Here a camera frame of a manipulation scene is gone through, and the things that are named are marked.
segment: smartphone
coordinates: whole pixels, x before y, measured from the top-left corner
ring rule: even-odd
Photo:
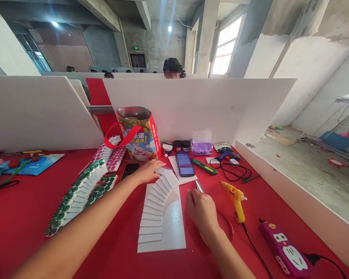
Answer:
[[[181,177],[189,177],[195,175],[193,164],[187,152],[176,152],[176,161],[178,165],[178,172]]]
[[[134,173],[136,170],[138,170],[139,167],[140,167],[140,164],[128,164],[128,165],[126,165],[120,181],[122,181],[128,175],[131,175],[132,173]]]

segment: phone screen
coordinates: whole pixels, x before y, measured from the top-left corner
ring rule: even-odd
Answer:
[[[128,165],[126,165],[120,181],[122,181],[128,175],[131,175],[132,173],[134,173],[136,170],[138,170],[139,167],[140,167],[140,164],[128,164]]]

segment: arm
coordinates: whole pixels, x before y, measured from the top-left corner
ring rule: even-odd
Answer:
[[[59,230],[12,279],[72,278],[132,191],[158,178],[154,172],[164,165],[151,160],[113,187]]]
[[[220,228],[212,198],[193,189],[186,199],[189,215],[213,252],[222,278],[256,279]]]

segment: green utility knife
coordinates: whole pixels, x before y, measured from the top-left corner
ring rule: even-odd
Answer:
[[[206,172],[209,172],[210,174],[217,174],[217,171],[215,169],[212,169],[211,167],[208,167],[207,165],[203,164],[202,162],[193,159],[193,163],[200,167],[201,169],[205,170]]]

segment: doorway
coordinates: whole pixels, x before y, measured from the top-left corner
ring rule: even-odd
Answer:
[[[133,68],[146,68],[146,60],[144,54],[130,54]]]

